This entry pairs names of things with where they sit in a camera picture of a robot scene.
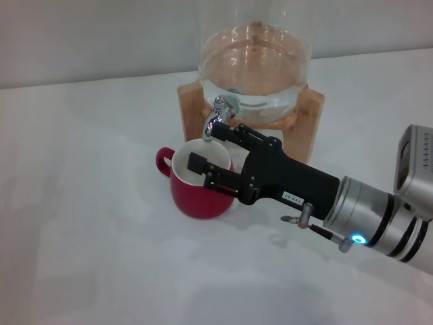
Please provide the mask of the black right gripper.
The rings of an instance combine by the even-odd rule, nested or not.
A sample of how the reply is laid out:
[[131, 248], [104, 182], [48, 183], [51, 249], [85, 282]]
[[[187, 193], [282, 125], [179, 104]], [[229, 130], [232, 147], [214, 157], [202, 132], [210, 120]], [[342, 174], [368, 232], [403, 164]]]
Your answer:
[[300, 211], [310, 203], [317, 219], [326, 218], [331, 211], [340, 180], [288, 157], [279, 139], [242, 123], [231, 128], [222, 122], [213, 124], [210, 136], [236, 144], [249, 154], [239, 174], [191, 152], [187, 169], [205, 176], [205, 188], [238, 198], [246, 205], [271, 198]]

